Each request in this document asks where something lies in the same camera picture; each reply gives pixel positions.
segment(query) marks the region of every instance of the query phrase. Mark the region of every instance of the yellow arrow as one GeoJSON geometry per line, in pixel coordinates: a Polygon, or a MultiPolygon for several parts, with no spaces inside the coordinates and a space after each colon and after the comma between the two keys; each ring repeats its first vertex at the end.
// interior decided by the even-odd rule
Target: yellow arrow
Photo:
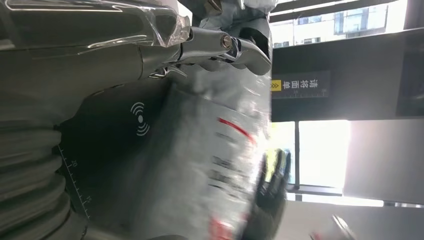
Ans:
{"type": "Polygon", "coordinates": [[[280,91],[281,91],[281,80],[272,80],[271,92],[280,92],[280,91]]]}

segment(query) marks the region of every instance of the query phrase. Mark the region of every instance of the black glove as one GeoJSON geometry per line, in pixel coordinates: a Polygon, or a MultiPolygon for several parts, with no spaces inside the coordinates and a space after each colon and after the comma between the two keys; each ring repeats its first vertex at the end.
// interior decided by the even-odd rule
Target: black glove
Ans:
{"type": "Polygon", "coordinates": [[[285,162],[286,166],[282,172],[283,151],[278,150],[277,164],[271,181],[266,186],[267,157],[264,156],[255,204],[252,207],[242,240],[272,240],[274,238],[286,205],[286,186],[291,167],[290,152],[286,152],[285,162]]]}

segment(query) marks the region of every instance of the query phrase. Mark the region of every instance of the protective plastic cover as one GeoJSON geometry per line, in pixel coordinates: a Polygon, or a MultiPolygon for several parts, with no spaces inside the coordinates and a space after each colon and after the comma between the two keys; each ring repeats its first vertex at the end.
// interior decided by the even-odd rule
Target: protective plastic cover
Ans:
{"type": "Polygon", "coordinates": [[[259,9],[264,13],[271,12],[278,3],[278,0],[238,0],[241,9],[247,6],[252,9],[259,9]]]}
{"type": "Polygon", "coordinates": [[[270,114],[270,74],[223,64],[187,66],[174,86],[146,157],[138,239],[239,239],[254,199],[270,114]]]}
{"type": "Polygon", "coordinates": [[[169,47],[187,40],[190,20],[155,0],[8,0],[8,48],[81,47],[81,52],[122,44],[169,47]]]}
{"type": "Polygon", "coordinates": [[[268,1],[264,1],[264,4],[258,4],[258,8],[248,7],[245,9],[244,1],[240,1],[239,4],[234,4],[233,0],[221,0],[222,14],[202,19],[202,21],[200,22],[200,26],[206,29],[226,31],[233,28],[234,24],[245,23],[248,25],[248,22],[250,21],[266,19],[267,12],[271,11],[274,8],[264,7],[267,6],[265,4],[266,2],[268,1]]]}

